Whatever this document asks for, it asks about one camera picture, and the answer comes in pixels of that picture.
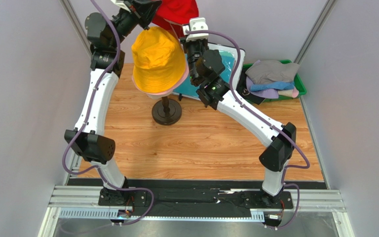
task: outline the red bucket hat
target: red bucket hat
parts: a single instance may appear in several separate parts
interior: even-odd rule
[[[162,0],[162,2],[152,22],[167,31],[174,31],[179,38],[183,37],[182,25],[188,24],[191,18],[199,16],[197,2],[195,0]]]

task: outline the wooden tabletop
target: wooden tabletop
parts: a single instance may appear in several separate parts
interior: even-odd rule
[[[125,64],[115,87],[105,123],[105,136],[116,142],[115,161],[128,178],[262,180],[258,156],[265,147],[235,120],[197,100],[184,98],[181,119],[162,126],[152,118],[157,101],[137,90],[131,80],[133,64]],[[289,169],[286,180],[323,177],[299,99],[256,106],[269,117],[297,127],[296,143],[311,168]],[[304,165],[294,151],[290,164]],[[82,161],[80,170],[90,164]],[[99,177],[95,170],[81,177]]]

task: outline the green plastic bin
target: green plastic bin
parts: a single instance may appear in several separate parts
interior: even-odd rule
[[[282,64],[288,64],[288,63],[291,63],[292,61],[290,61],[289,59],[286,59],[286,60],[280,60],[280,62]],[[243,65],[243,69],[248,69],[252,65],[253,65],[253,63],[244,64]],[[299,77],[299,74],[297,74],[297,73],[296,73],[294,82],[295,82],[296,89],[299,91],[299,95],[296,98],[299,98],[301,95],[305,95],[306,94],[305,85],[303,84],[303,82],[301,80],[301,77]],[[271,101],[279,101],[279,100],[290,100],[290,99],[293,99],[293,98],[292,97],[287,97],[287,96],[280,95],[278,97],[278,99],[265,99],[263,102],[271,102]]]

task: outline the gray wall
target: gray wall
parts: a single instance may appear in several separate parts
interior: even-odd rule
[[[379,236],[379,1],[338,1],[300,76],[328,181],[356,236]]]
[[[70,0],[82,26],[95,12],[89,0]],[[108,16],[119,8],[110,0],[96,1]],[[210,30],[228,34],[247,52],[246,62],[257,59],[296,58],[326,0],[197,0],[200,16]],[[137,27],[124,42],[125,62],[133,62],[131,45],[141,28]],[[216,36],[210,42],[230,45]]]
[[[0,0],[0,237],[38,234],[89,81],[56,0]]]

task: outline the hat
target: hat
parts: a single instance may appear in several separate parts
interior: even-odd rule
[[[188,24],[191,18],[198,17],[198,6],[195,0],[162,0],[162,5],[156,12],[152,22],[165,30],[172,30],[177,37],[183,37],[182,26]]]
[[[131,47],[134,58],[133,80],[145,93],[162,93],[177,86],[187,70],[179,42],[161,27],[142,31]]]

